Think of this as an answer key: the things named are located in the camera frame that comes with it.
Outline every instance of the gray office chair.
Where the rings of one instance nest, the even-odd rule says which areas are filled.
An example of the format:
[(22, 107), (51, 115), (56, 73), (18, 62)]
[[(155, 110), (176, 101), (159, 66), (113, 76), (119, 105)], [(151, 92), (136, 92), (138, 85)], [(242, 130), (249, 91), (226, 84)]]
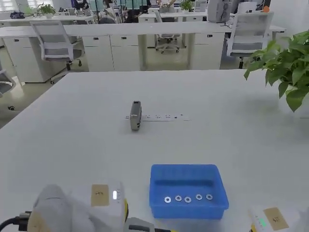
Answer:
[(227, 38), (227, 55), (240, 58), (240, 69), (244, 57), (267, 47), (273, 16), (273, 12), (235, 14), (231, 38)]
[(53, 85), (56, 79), (73, 72), (70, 62), (83, 54), (83, 49), (77, 48), (81, 43), (76, 41), (75, 37), (69, 38), (60, 21), (30, 22), (30, 24), (40, 41), (42, 59), (66, 62), (67, 70), (51, 78), (50, 83)]
[[(10, 92), (16, 86), (16, 82), (6, 74), (6, 70), (0, 71), (0, 98), (7, 92)], [(8, 109), (15, 110), (14, 106), (8, 106)]]
[[(162, 21), (162, 18), (161, 18), (161, 15), (160, 15), (160, 12), (159, 11), (155, 11), (155, 16), (156, 16), (156, 19), (157, 19), (157, 22), (158, 23), (163, 23)], [(156, 51), (158, 51), (159, 49), (162, 49), (161, 50), (161, 53), (164, 53), (165, 49), (167, 48), (173, 48), (173, 49), (176, 49), (176, 53), (179, 52), (179, 46), (177, 44), (173, 44), (171, 43), (174, 39), (176, 39), (177, 37), (179, 37), (180, 34), (160, 34), (158, 35), (158, 38), (160, 40), (162, 39), (166, 39), (167, 42), (164, 43), (164, 44), (161, 44), (161, 45), (157, 45), (155, 47)]]

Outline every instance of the potted plant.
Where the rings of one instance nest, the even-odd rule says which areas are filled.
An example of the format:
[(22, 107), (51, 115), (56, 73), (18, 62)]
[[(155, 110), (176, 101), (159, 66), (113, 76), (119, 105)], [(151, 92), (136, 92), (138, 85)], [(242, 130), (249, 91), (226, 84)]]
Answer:
[(46, 16), (46, 18), (52, 18), (53, 15), (56, 13), (56, 10), (54, 7), (52, 7), (50, 4), (48, 5), (40, 5), (39, 11)]
[(271, 41), (264, 50), (252, 54), (255, 61), (248, 66), (244, 77), (250, 72), (267, 69), (266, 85), (279, 82), (279, 98), (286, 96), (286, 103), (293, 112), (302, 103), (304, 112), (309, 112), (309, 31), (285, 38), (289, 46), (282, 49), (276, 41)]
[(192, 2), (190, 0), (183, 0), (180, 3), (180, 8), (182, 9), (183, 13), (187, 14), (192, 9)]

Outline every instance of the power strip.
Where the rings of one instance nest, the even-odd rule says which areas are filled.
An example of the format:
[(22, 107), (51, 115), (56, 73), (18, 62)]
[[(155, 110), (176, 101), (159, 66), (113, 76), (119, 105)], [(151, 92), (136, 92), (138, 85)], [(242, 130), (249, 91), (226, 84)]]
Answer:
[(190, 119), (183, 114), (143, 114), (141, 120), (144, 122), (170, 122), (170, 121), (190, 121)]

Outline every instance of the green led light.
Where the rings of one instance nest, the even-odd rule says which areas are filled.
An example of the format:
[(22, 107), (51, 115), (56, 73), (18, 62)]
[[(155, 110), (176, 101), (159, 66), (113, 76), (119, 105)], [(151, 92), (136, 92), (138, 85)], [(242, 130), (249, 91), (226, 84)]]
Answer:
[(260, 221), (260, 223), (261, 223), (261, 225), (263, 226), (263, 227), (265, 227), (266, 226), (266, 223), (264, 222), (264, 220), (263, 219), (259, 219), (259, 221)]

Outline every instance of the window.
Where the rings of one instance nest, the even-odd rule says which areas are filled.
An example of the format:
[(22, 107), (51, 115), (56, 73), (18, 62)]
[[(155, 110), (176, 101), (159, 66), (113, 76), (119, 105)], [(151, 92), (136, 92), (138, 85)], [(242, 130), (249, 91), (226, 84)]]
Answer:
[(13, 0), (0, 0), (0, 11), (13, 11), (15, 6)]
[(44, 2), (44, 5), (51, 4), (53, 6), (52, 0), (28, 0), (29, 7), (33, 7), (33, 8), (37, 8), (38, 5), (43, 4), (43, 2)]

